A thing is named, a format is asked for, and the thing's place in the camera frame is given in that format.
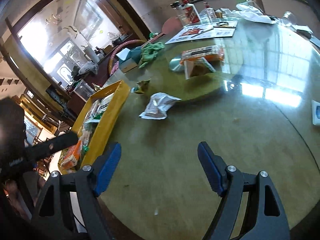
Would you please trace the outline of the round cracker green pack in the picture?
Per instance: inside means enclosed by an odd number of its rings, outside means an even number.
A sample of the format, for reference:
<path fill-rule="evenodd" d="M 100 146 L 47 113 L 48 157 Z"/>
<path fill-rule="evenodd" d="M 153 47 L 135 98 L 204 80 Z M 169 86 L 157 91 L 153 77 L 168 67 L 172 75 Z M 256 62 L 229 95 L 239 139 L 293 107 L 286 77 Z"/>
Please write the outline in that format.
<path fill-rule="evenodd" d="M 63 170 L 74 168 L 82 162 L 88 151 L 89 137 L 90 133 L 88 131 L 82 131 L 78 142 L 62 151 L 59 164 Z"/>

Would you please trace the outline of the silver snack wrapper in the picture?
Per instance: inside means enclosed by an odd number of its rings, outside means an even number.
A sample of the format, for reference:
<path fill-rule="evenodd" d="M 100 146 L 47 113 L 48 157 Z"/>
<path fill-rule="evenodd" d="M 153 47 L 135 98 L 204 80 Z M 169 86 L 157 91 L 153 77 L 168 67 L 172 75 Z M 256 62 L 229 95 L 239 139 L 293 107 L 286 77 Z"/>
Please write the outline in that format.
<path fill-rule="evenodd" d="M 167 118 L 167 111 L 182 99 L 168 95 L 166 93 L 156 93 L 150 97 L 143 113 L 139 115 L 140 118 L 146 120 L 164 120 Z"/>

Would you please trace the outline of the green pea cracker pack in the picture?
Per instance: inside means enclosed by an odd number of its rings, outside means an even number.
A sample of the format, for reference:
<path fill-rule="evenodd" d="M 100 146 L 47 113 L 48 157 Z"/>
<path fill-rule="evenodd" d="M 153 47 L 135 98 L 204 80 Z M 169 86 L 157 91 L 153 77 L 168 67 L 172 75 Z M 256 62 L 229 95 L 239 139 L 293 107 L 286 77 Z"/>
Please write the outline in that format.
<path fill-rule="evenodd" d="M 144 94 L 148 90 L 149 83 L 150 79 L 139 81 L 136 83 L 135 87 L 131 88 L 131 93 Z"/>

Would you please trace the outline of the orange cracker pack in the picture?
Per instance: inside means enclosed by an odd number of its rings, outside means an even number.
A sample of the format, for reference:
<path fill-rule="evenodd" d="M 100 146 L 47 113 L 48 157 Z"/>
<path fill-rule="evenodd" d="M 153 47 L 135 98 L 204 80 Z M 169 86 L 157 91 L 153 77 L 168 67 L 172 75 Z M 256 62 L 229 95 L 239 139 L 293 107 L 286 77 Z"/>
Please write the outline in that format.
<path fill-rule="evenodd" d="M 184 67 L 185 79 L 215 73 L 215 62 L 222 62 L 225 54 L 222 46 L 206 46 L 186 50 L 182 53 L 180 65 Z"/>

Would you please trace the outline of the dark wooden sideboard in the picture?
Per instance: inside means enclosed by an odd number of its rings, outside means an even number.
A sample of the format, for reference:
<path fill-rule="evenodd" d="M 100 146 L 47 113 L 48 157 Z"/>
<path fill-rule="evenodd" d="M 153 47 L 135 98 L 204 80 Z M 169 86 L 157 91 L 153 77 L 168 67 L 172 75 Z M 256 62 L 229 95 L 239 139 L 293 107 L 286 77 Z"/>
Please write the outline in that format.
<path fill-rule="evenodd" d="M 67 92 L 70 94 L 71 99 L 67 102 L 67 106 L 70 110 L 72 110 L 76 115 L 79 115 L 82 108 L 85 105 L 85 100 L 82 99 L 78 94 L 75 92 L 75 88 L 78 85 L 78 83 L 82 80 L 85 81 L 91 88 L 93 88 L 92 84 L 99 85 L 100 87 L 103 86 L 103 84 L 108 80 L 110 77 L 111 71 L 109 70 L 109 61 L 110 58 L 115 51 L 116 48 L 118 48 L 120 45 L 124 44 L 125 42 L 129 42 L 131 40 L 138 40 L 139 37 L 136 34 L 129 34 L 127 37 L 121 36 L 120 41 L 116 41 L 116 44 L 111 48 L 107 49 L 105 48 L 105 51 L 107 51 L 106 55 L 103 59 L 101 59 L 98 63 L 98 73 L 94 74 L 92 72 L 89 72 L 87 74 L 84 74 L 80 77 L 76 78 L 76 82 L 72 87 L 67 90 Z"/>

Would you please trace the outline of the clear glass mug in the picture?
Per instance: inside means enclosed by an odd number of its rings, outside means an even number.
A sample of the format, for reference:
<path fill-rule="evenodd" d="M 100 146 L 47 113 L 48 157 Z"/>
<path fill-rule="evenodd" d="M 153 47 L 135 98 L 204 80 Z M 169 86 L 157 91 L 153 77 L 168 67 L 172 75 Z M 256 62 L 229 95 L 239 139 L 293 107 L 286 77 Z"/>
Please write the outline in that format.
<path fill-rule="evenodd" d="M 73 92 L 82 100 L 87 101 L 95 93 L 95 90 L 84 80 L 80 80 Z"/>

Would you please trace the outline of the yellow tray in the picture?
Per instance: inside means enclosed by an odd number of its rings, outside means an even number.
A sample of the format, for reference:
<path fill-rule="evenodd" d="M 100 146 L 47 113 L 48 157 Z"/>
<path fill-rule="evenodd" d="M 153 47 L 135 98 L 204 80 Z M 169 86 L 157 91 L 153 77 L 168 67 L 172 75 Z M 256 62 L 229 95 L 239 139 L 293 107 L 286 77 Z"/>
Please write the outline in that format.
<path fill-rule="evenodd" d="M 88 113 L 91 111 L 94 103 L 100 99 L 112 96 L 108 106 L 106 107 L 106 111 L 100 115 L 99 122 L 94 124 L 96 128 L 88 142 L 88 150 L 84 156 L 78 160 L 77 165 L 70 168 L 63 167 L 62 162 L 66 154 L 61 153 L 58 168 L 63 175 L 76 172 L 79 168 L 85 165 L 92 165 L 97 157 L 103 154 L 120 110 L 127 100 L 129 93 L 130 87 L 125 83 L 125 81 L 120 80 L 102 88 L 89 97 L 71 128 L 71 131 L 75 132 L 79 137 L 82 136 L 84 132 L 84 125 L 88 123 L 86 118 L 88 117 Z"/>

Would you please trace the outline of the white tumbler cup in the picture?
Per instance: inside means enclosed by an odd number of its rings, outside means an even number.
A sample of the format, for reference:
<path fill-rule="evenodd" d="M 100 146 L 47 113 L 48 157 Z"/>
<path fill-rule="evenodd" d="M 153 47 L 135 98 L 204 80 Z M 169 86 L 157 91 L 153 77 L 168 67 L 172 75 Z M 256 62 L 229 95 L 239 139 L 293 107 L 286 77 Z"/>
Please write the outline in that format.
<path fill-rule="evenodd" d="M 99 56 L 90 46 L 86 46 L 84 48 L 84 54 L 87 55 L 94 63 L 98 63 L 100 61 Z"/>

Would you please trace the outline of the pink cloth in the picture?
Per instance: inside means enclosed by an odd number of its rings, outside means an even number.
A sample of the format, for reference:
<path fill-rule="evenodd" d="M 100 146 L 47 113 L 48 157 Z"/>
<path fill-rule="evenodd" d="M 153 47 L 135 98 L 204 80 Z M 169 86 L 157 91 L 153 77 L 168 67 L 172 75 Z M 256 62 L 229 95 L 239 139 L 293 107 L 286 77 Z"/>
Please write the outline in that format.
<path fill-rule="evenodd" d="M 113 65 L 113 67 L 112 67 L 112 69 L 111 69 L 111 76 L 117 71 L 119 69 L 119 61 L 117 61 L 114 65 Z"/>

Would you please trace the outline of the tissue box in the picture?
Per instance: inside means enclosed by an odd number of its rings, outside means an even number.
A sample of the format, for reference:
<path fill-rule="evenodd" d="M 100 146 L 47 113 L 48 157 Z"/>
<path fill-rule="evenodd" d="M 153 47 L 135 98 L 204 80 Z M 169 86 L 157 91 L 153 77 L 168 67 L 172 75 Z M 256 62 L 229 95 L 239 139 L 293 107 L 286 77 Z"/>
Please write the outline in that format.
<path fill-rule="evenodd" d="M 124 48 L 116 56 L 119 60 L 119 69 L 126 73 L 138 66 L 141 58 L 141 46 L 133 49 Z"/>

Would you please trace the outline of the green cloth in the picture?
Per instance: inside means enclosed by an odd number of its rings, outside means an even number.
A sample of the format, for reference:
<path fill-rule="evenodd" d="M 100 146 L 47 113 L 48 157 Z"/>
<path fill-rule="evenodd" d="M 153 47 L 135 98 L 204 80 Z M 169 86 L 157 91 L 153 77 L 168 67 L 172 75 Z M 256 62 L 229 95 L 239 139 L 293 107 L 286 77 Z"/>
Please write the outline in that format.
<path fill-rule="evenodd" d="M 148 42 L 141 49 L 141 58 L 138 64 L 138 68 L 144 68 L 149 63 L 151 63 L 158 55 L 159 51 L 164 49 L 164 44 L 162 42 L 150 43 Z"/>

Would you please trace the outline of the pink round fan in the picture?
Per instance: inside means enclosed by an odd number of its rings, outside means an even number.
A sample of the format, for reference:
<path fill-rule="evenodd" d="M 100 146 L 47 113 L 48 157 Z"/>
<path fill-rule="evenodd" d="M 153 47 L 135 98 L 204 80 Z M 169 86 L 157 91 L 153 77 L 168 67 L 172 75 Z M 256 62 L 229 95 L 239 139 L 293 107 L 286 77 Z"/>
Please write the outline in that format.
<path fill-rule="evenodd" d="M 181 30 L 183 25 L 180 20 L 176 17 L 171 17 L 166 20 L 162 26 L 162 33 L 167 35 L 169 33 Z"/>

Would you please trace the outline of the printed paper sheet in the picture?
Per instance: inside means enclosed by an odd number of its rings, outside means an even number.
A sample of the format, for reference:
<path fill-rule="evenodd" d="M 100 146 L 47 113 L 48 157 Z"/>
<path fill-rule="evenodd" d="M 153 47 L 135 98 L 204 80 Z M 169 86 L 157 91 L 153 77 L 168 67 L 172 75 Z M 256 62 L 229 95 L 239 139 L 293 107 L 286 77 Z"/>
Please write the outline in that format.
<path fill-rule="evenodd" d="M 186 26 L 165 44 L 210 38 L 232 37 L 237 25 L 238 21 L 235 20 Z"/>

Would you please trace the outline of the red label liquor bottle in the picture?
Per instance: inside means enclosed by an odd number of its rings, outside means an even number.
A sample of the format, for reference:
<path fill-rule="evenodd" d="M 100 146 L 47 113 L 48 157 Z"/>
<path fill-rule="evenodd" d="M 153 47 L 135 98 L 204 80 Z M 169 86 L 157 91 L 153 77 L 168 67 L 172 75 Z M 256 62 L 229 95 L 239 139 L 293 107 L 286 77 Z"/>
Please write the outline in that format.
<path fill-rule="evenodd" d="M 183 10 L 191 23 L 200 23 L 201 19 L 195 5 L 189 3 L 188 0 L 183 1 Z"/>

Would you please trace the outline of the small clear liquor bottle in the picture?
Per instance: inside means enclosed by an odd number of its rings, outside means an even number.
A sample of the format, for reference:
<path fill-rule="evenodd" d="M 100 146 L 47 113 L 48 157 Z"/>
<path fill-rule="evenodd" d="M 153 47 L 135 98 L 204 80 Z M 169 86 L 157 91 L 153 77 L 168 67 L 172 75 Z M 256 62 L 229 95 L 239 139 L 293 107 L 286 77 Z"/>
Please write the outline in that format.
<path fill-rule="evenodd" d="M 204 7 L 205 7 L 206 14 L 208 16 L 209 21 L 214 22 L 214 20 L 216 19 L 216 14 L 214 9 L 210 7 L 210 5 L 207 2 L 204 2 Z"/>

